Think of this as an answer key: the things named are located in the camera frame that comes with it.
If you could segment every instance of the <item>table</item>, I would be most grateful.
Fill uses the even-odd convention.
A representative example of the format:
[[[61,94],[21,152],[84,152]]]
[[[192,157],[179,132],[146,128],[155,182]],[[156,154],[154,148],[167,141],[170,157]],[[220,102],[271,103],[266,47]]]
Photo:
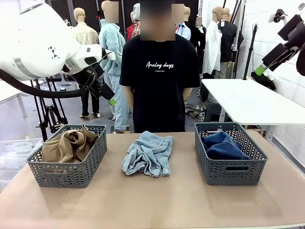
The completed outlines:
[[[108,151],[85,189],[39,188],[26,165],[0,194],[3,229],[285,228],[305,225],[305,179],[257,132],[266,152],[255,187],[206,184],[194,133],[173,136],[171,175],[126,176],[122,161],[138,134],[107,135]]]
[[[203,79],[202,83],[225,113],[241,125],[267,125],[271,142],[276,125],[304,125],[305,108],[253,80]]]
[[[30,81],[24,81],[24,84],[26,84],[27,86],[31,85]],[[24,107],[24,103],[22,101],[22,96],[24,95],[23,92],[19,91],[18,89],[12,87],[11,85],[9,85],[8,83],[6,83],[5,81],[0,81],[0,104],[3,104],[13,98],[17,98],[21,112],[22,112],[22,116],[23,117],[27,117],[27,112],[25,110]]]

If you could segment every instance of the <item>brown cloth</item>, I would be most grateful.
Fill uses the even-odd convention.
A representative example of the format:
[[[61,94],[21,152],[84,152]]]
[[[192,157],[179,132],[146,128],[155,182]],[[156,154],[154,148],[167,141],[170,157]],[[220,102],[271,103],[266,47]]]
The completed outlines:
[[[79,163],[93,147],[98,135],[91,133],[85,126],[82,130],[68,130],[57,135],[42,146],[43,162]]]

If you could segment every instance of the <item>red jacket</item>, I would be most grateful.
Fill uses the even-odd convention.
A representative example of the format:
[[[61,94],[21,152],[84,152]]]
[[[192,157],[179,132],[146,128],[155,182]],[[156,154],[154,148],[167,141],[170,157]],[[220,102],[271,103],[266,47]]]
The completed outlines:
[[[134,23],[127,28],[127,41],[129,41],[132,38],[133,31],[134,31]]]

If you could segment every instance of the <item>plaid shirt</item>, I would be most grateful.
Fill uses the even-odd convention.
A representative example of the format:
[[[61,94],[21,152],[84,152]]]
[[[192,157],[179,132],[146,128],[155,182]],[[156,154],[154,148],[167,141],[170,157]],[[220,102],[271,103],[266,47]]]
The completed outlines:
[[[132,33],[132,37],[140,35],[140,21],[134,22],[134,30]]]

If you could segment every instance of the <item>basket rim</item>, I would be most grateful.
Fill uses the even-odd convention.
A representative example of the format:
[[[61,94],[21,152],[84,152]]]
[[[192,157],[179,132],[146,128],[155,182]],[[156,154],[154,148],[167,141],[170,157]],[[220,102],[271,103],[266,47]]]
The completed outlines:
[[[266,159],[260,159],[260,160],[256,160],[256,159],[253,159],[253,160],[213,160],[213,159],[209,158],[209,156],[208,156],[208,154],[206,153],[206,150],[205,150],[205,148],[204,148],[204,146],[203,146],[202,140],[201,140],[201,138],[200,138],[200,136],[199,136],[198,129],[197,129],[197,127],[196,127],[197,125],[207,125],[207,124],[209,124],[209,125],[215,125],[215,126],[218,126],[218,125],[230,125],[230,124],[238,125],[238,126],[241,128],[241,130],[243,131],[243,133],[244,133],[249,139],[251,139],[251,141],[252,141],[252,143],[254,144],[254,146],[260,150],[260,152],[265,156]],[[264,162],[266,162],[267,160],[269,160],[269,157],[264,153],[264,151],[261,149],[261,147],[259,147],[259,146],[256,144],[256,142],[255,142],[254,140],[252,140],[252,138],[247,134],[247,132],[245,131],[245,129],[244,129],[239,123],[236,123],[236,122],[231,122],[231,123],[195,123],[195,124],[194,124],[194,127],[195,127],[195,134],[196,134],[196,135],[199,137],[199,139],[200,139],[200,144],[201,144],[201,146],[202,146],[202,148],[203,148],[203,151],[204,151],[204,153],[205,153],[205,156],[206,156],[209,160],[211,160],[211,161],[214,161],[214,162],[226,162],[226,161],[228,161],[228,162],[258,162],[258,161],[262,161],[262,162],[263,162],[263,161],[264,161]]]
[[[82,125],[80,125],[80,124],[75,124],[75,125],[73,125],[73,124],[67,124],[67,125],[63,125],[63,126],[62,126],[58,131],[56,131],[56,133],[54,133],[54,134],[52,135],[52,137],[50,137],[46,142],[49,142],[49,141],[51,141],[54,137],[56,137],[56,136],[59,134],[59,132],[61,131],[61,129],[63,129],[64,127],[74,127],[74,126],[79,127],[79,126],[82,126]],[[58,162],[34,162],[34,161],[30,161],[30,159],[33,157],[33,155],[36,154],[38,151],[40,151],[40,150],[42,149],[43,144],[42,144],[34,153],[32,153],[32,154],[27,158],[26,162],[27,162],[28,164],[37,164],[37,163],[39,163],[39,164],[41,164],[41,165],[49,165],[49,164],[52,164],[52,165],[56,165],[56,166],[61,166],[61,165],[70,165],[70,166],[71,166],[71,165],[78,165],[78,166],[81,166],[82,164],[85,164],[85,162],[86,162],[88,156],[91,154],[91,152],[92,152],[94,146],[96,145],[97,141],[99,141],[99,140],[102,138],[102,135],[104,134],[104,132],[106,131],[106,128],[107,128],[106,125],[85,125],[85,127],[101,127],[101,126],[104,127],[102,133],[101,133],[101,134],[98,136],[98,138],[96,139],[94,145],[92,146],[91,150],[89,151],[89,153],[87,154],[87,156],[85,157],[85,159],[84,159],[83,161],[79,162],[79,163],[58,163]]]

